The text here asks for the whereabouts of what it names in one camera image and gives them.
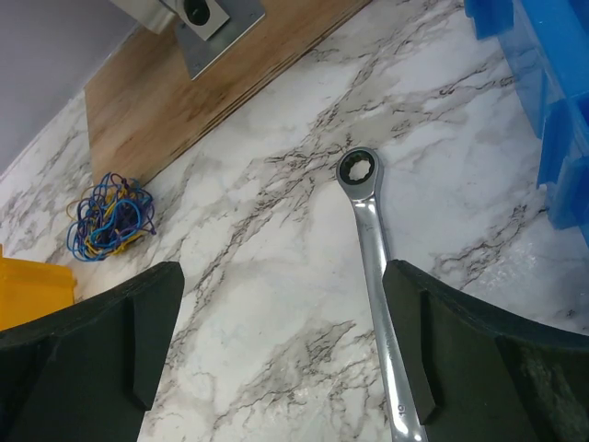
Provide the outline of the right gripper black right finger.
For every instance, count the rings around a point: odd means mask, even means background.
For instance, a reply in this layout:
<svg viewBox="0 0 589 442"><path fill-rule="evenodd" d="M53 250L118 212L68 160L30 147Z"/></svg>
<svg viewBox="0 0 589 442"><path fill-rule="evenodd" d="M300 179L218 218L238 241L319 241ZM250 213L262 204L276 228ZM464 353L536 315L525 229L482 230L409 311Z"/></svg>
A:
<svg viewBox="0 0 589 442"><path fill-rule="evenodd" d="M383 277L431 441L585 441L588 338L515 315L406 261Z"/></svg>

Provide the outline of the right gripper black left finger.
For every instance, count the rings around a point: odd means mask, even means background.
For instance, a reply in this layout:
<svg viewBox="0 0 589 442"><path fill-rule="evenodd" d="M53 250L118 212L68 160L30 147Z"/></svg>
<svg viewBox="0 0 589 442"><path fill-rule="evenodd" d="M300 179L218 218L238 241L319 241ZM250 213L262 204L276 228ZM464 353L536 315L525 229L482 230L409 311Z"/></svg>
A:
<svg viewBox="0 0 589 442"><path fill-rule="evenodd" d="M154 405L184 273L161 262L1 333L4 441L135 441Z"/></svg>

